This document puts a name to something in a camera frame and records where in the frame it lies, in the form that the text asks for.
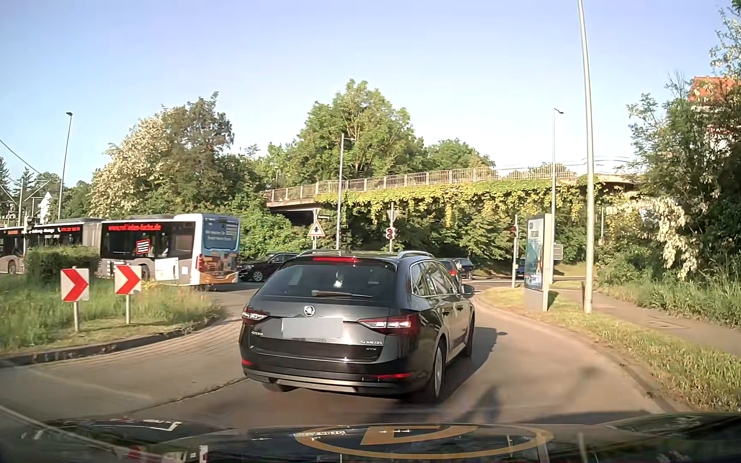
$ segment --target rear windshield wiper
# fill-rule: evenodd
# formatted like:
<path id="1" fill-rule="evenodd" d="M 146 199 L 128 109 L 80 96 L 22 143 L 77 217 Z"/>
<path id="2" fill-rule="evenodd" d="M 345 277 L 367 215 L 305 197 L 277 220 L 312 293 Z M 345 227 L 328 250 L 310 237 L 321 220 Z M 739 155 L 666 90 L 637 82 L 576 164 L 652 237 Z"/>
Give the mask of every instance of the rear windshield wiper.
<path id="1" fill-rule="evenodd" d="M 345 298 L 371 298 L 373 299 L 373 296 L 368 296 L 367 294 L 353 294 L 352 292 L 344 292 L 344 291 L 320 291 L 318 289 L 312 289 L 310 290 L 310 295 L 314 298 L 327 298 L 329 296 L 344 296 Z"/>

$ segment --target tire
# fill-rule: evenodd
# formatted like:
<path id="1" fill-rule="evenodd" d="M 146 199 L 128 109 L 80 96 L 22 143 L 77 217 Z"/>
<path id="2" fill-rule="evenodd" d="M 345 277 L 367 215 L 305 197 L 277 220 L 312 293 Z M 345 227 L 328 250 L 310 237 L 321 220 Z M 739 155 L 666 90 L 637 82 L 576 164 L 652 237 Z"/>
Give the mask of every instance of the tire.
<path id="1" fill-rule="evenodd" d="M 433 368 L 431 379 L 419 391 L 415 391 L 408 399 L 417 404 L 435 404 L 442 398 L 442 386 L 445 385 L 445 341 L 440 341 L 437 352 L 433 354 Z"/>
<path id="2" fill-rule="evenodd" d="M 295 389 L 295 387 L 291 387 L 290 385 L 276 384 L 272 382 L 264 382 L 262 383 L 262 387 L 272 392 L 290 392 Z"/>
<path id="3" fill-rule="evenodd" d="M 459 353 L 462 357 L 470 357 L 473 355 L 473 333 L 476 331 L 476 316 L 471 315 L 471 323 L 468 326 L 468 339 L 465 340 L 465 349 Z"/>

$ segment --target traffic island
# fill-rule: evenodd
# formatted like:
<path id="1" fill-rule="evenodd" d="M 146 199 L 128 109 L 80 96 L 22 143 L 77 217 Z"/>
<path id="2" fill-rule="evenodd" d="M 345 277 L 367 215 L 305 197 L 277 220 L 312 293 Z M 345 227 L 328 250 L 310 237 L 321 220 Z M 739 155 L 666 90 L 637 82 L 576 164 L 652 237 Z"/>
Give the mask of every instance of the traffic island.
<path id="1" fill-rule="evenodd" d="M 486 289 L 479 301 L 500 310 L 544 321 L 580 335 L 589 342 L 616 352 L 626 363 L 650 372 L 662 392 L 695 409 L 741 412 L 741 358 L 700 347 L 675 336 L 621 321 L 554 298 L 547 312 L 524 306 L 524 289 Z"/>
<path id="2" fill-rule="evenodd" d="M 195 289 L 145 285 L 133 296 L 131 322 L 114 282 L 90 282 L 90 300 L 72 305 L 59 287 L 26 276 L 0 279 L 0 365 L 43 363 L 138 347 L 184 335 L 215 321 L 221 307 Z"/>

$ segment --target side mirror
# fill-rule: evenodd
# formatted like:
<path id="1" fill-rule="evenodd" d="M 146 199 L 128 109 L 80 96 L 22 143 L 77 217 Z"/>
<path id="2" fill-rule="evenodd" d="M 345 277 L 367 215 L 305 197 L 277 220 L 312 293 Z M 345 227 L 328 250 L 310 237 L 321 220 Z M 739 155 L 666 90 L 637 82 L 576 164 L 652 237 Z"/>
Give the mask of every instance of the side mirror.
<path id="1" fill-rule="evenodd" d="M 462 295 L 465 298 L 471 298 L 473 296 L 473 291 L 475 291 L 475 288 L 469 284 L 462 285 Z"/>

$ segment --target street lamp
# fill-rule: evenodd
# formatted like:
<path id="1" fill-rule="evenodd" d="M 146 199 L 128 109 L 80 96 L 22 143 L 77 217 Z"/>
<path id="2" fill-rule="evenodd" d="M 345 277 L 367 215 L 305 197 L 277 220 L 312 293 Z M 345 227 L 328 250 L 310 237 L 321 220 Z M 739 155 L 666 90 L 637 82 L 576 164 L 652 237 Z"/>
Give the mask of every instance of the street lamp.
<path id="1" fill-rule="evenodd" d="M 584 119 L 587 135 L 588 150 L 588 223 L 587 242 L 584 247 L 584 257 L 587 261 L 584 271 L 584 305 L 586 314 L 593 310 L 593 226 L 596 222 L 596 211 L 593 210 L 593 110 L 590 105 L 590 64 L 588 63 L 588 38 L 584 32 L 584 8 L 582 0 L 576 0 L 579 4 L 579 26 L 582 35 L 582 72 L 584 74 Z"/>
<path id="2" fill-rule="evenodd" d="M 557 114 L 564 114 L 562 111 L 553 108 L 553 155 L 551 156 L 551 242 L 557 242 Z M 551 268 L 554 260 L 551 252 Z M 551 272 L 551 284 L 553 284 L 553 272 Z"/>
<path id="3" fill-rule="evenodd" d="M 342 166 L 345 162 L 345 134 L 342 133 L 342 144 L 339 148 L 339 187 L 338 187 L 338 196 L 339 199 L 337 200 L 336 205 L 336 250 L 339 250 L 339 238 L 342 236 Z"/>
<path id="4" fill-rule="evenodd" d="M 56 215 L 56 220 L 59 220 L 62 218 L 62 188 L 64 188 L 64 169 L 67 165 L 67 143 L 70 142 L 70 126 L 73 124 L 73 113 L 70 111 L 67 111 L 66 113 L 68 116 L 70 116 L 70 120 L 67 121 L 67 139 L 64 142 L 64 159 L 62 160 L 62 179 L 59 181 L 59 211 Z"/>

